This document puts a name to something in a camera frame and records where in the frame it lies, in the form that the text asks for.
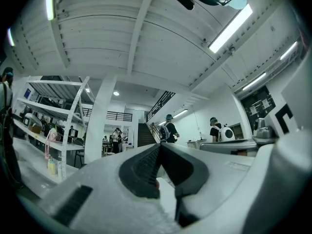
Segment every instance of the fluorescent tube light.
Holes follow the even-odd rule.
[[[294,44],[281,56],[280,60],[284,59],[286,55],[288,55],[294,47],[297,45],[297,42],[295,41]]]
[[[210,45],[210,50],[214,53],[226,43],[228,39],[243,25],[248,17],[253,13],[250,5],[247,4],[244,9],[234,18],[234,20],[223,30],[220,36]]]
[[[184,111],[182,111],[181,113],[179,113],[179,114],[177,114],[176,116],[174,116],[174,118],[177,118],[178,116],[180,116],[180,115],[182,115],[182,114],[184,114],[184,113],[186,113],[187,112],[187,109],[185,109]]]
[[[54,18],[54,0],[45,0],[45,8],[47,11],[48,20],[52,20]]]
[[[12,47],[14,47],[15,44],[14,44],[14,41],[13,41],[13,38],[12,38],[12,35],[11,35],[11,27],[8,28],[8,39],[9,39],[10,45],[11,45]]]
[[[266,75],[266,73],[263,73],[262,75],[260,75],[257,79],[255,79],[254,81],[252,81],[251,83],[249,83],[246,87],[243,88],[243,90],[246,90],[247,88],[249,88],[250,86],[254,85],[257,81],[261,80],[262,78],[264,78]]]

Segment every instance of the black chair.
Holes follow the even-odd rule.
[[[78,146],[83,146],[83,140],[81,138],[77,138],[77,139],[75,139],[74,144],[76,144]],[[80,164],[81,164],[81,167],[82,167],[84,164],[82,163],[81,157],[84,158],[84,150],[76,150],[75,160],[74,160],[74,167],[76,167],[76,157],[77,156],[79,156]]]

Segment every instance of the pink object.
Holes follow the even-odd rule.
[[[49,151],[50,151],[50,143],[55,142],[57,139],[58,133],[55,130],[55,128],[52,128],[49,133],[47,138],[45,139],[45,145],[44,145],[44,154],[45,154],[45,159],[49,158]]]

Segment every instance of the cardboard box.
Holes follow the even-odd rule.
[[[38,134],[38,135],[41,132],[41,127],[39,127],[39,126],[29,126],[28,129],[30,131],[32,131],[33,133]]]

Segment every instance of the backpack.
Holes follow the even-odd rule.
[[[217,126],[213,126],[215,129],[218,130],[218,142],[225,142],[235,140],[235,136],[231,128],[224,126],[222,128],[218,128]]]
[[[2,84],[4,91],[4,107],[0,110],[0,163],[4,168],[4,173],[11,186],[15,189],[19,189],[22,187],[21,174],[13,148],[13,115],[11,108],[13,94],[9,105],[6,105],[7,88],[6,84]]]
[[[160,138],[161,140],[167,140],[170,137],[170,132],[169,132],[169,130],[167,128],[168,124],[169,124],[169,122],[167,122],[165,125],[163,125],[161,127],[161,129],[159,130],[160,136],[161,136],[161,138]]]

